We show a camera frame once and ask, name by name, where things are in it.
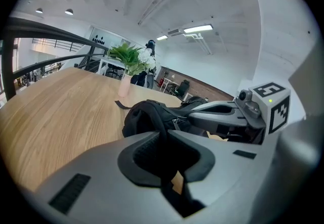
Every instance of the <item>office chair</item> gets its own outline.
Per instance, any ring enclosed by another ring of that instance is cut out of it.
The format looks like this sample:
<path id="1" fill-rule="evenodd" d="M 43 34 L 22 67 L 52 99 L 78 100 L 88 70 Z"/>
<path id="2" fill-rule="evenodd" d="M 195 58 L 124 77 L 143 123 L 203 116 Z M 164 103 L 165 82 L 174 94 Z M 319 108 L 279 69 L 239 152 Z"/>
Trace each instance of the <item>office chair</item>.
<path id="1" fill-rule="evenodd" d="M 112 64 L 108 64 L 108 69 L 110 69 L 110 71 L 106 72 L 106 76 L 108 76 L 109 73 L 111 74 L 111 77 L 115 74 L 120 79 L 123 76 L 123 74 L 118 75 L 118 71 L 123 70 L 122 68 L 119 68 L 119 67 L 117 67 L 115 65 L 112 65 Z"/>
<path id="2" fill-rule="evenodd" d="M 189 81 L 188 80 L 184 80 L 181 82 L 180 86 L 177 88 L 177 90 L 175 89 L 171 89 L 171 93 L 172 95 L 176 95 L 179 98 L 183 98 L 184 94 L 188 91 L 189 89 Z"/>

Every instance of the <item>black vent grille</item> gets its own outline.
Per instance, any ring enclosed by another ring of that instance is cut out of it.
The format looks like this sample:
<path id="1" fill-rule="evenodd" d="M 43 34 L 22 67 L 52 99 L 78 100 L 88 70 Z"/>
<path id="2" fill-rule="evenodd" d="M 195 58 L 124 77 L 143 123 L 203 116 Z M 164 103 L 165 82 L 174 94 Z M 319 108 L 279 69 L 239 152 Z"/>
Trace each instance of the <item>black vent grille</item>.
<path id="1" fill-rule="evenodd" d="M 173 30 L 173 31 L 168 32 L 168 35 L 175 34 L 175 33 L 177 33 L 177 34 L 181 34 L 181 33 L 179 32 L 179 29 L 176 29 L 176 30 Z"/>
<path id="2" fill-rule="evenodd" d="M 49 202 L 56 210 L 67 214 L 72 205 L 86 187 L 90 180 L 90 176 L 85 174 L 76 174 Z"/>

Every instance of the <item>railing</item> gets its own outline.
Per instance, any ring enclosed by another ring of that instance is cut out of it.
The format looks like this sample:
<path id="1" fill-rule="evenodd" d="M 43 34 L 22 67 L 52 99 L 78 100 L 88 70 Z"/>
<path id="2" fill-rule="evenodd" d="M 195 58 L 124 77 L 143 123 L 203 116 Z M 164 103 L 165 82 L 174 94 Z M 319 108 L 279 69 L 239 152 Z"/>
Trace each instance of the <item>railing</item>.
<path id="1" fill-rule="evenodd" d="M 83 47 L 83 44 L 74 43 L 70 41 L 62 41 L 62 40 L 55 40 L 55 39 L 45 39 L 45 38 L 33 38 L 32 43 L 47 45 L 54 48 L 61 48 L 68 50 L 70 52 L 77 52 Z"/>
<path id="2" fill-rule="evenodd" d="M 72 55 L 72 56 L 46 60 L 13 72 L 12 56 L 13 56 L 15 38 L 33 38 L 33 39 L 43 38 L 43 39 L 67 41 L 70 43 L 80 43 L 82 45 L 90 46 L 90 50 L 89 53 L 85 55 L 84 54 Z M 37 23 L 25 19 L 20 19 L 20 18 L 10 18 L 8 20 L 8 24 L 2 32 L 1 39 L 3 40 L 3 46 L 1 50 L 2 76 L 3 76 L 3 85 L 4 85 L 7 101 L 10 100 L 14 95 L 16 95 L 14 80 L 18 77 L 27 74 L 28 72 L 31 72 L 35 69 L 39 69 L 56 62 L 80 58 L 80 57 L 86 58 L 86 60 L 83 60 L 84 64 L 81 65 L 80 63 L 80 66 L 85 67 L 85 69 L 88 70 L 92 56 L 97 56 L 97 55 L 104 56 L 105 54 L 107 54 L 108 51 L 107 47 L 95 43 L 93 41 L 90 41 L 88 39 L 82 38 L 78 35 L 72 34 L 67 31 L 63 31 L 61 29 L 46 24 L 41 24 L 41 23 Z M 94 54 L 95 48 L 103 49 L 105 52 L 103 54 Z"/>

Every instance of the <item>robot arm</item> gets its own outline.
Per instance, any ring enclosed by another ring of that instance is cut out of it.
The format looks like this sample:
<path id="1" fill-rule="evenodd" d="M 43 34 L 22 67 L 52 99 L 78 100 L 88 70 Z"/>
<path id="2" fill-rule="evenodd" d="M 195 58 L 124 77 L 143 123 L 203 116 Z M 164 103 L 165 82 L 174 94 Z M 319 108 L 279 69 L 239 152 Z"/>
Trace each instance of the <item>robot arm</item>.
<path id="1" fill-rule="evenodd" d="M 260 144 L 288 121 L 290 90 L 274 82 L 243 89 L 234 101 L 192 109 L 191 124 L 232 141 Z"/>

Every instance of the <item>fluorescent light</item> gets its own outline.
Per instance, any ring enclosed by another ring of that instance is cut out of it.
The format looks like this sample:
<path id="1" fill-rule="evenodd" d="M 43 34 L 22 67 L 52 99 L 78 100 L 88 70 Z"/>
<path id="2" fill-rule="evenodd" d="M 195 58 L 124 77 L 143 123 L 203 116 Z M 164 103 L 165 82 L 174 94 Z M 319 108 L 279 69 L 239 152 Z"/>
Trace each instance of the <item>fluorescent light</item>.
<path id="1" fill-rule="evenodd" d="M 65 13 L 68 15 L 73 15 L 73 10 L 69 8 L 68 10 L 65 11 Z"/>
<path id="2" fill-rule="evenodd" d="M 192 28 L 184 29 L 184 32 L 190 33 L 190 32 L 200 32 L 200 31 L 207 31 L 207 30 L 213 30 L 213 26 L 211 24 L 207 24 L 207 25 L 192 27 Z"/>
<path id="3" fill-rule="evenodd" d="M 157 40 L 163 40 L 163 39 L 166 39 L 166 38 L 168 38 L 166 35 L 163 35 L 163 36 L 161 36 L 161 37 L 159 37 L 159 38 L 156 38 Z"/>

